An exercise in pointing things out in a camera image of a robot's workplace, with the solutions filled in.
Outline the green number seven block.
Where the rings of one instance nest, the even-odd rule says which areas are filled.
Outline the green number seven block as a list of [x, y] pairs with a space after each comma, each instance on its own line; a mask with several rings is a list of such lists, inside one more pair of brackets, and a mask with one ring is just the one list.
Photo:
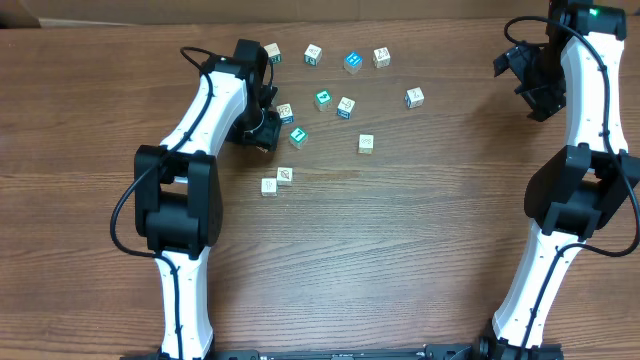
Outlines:
[[309, 139], [307, 131], [301, 127], [296, 127], [289, 135], [290, 143], [297, 149], [301, 149]]

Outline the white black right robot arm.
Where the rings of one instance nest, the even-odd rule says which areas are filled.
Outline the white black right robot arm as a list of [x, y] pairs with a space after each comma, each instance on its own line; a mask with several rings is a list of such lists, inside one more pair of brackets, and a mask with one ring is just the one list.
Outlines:
[[630, 155], [619, 110], [619, 66], [626, 13], [592, 1], [552, 1], [543, 17], [544, 43], [513, 39], [494, 61], [495, 75], [511, 70], [530, 118], [566, 112], [564, 146], [530, 179], [524, 211], [530, 232], [510, 289], [478, 341], [457, 359], [560, 359], [543, 342], [546, 318], [572, 261], [582, 250], [610, 258], [631, 254], [588, 244], [634, 191], [639, 160]]

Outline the wooden block leaf drawing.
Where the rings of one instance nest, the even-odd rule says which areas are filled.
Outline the wooden block leaf drawing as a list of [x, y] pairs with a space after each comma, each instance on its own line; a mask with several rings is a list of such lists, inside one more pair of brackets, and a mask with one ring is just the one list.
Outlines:
[[278, 167], [276, 181], [279, 186], [291, 186], [293, 184], [293, 169], [290, 167]]

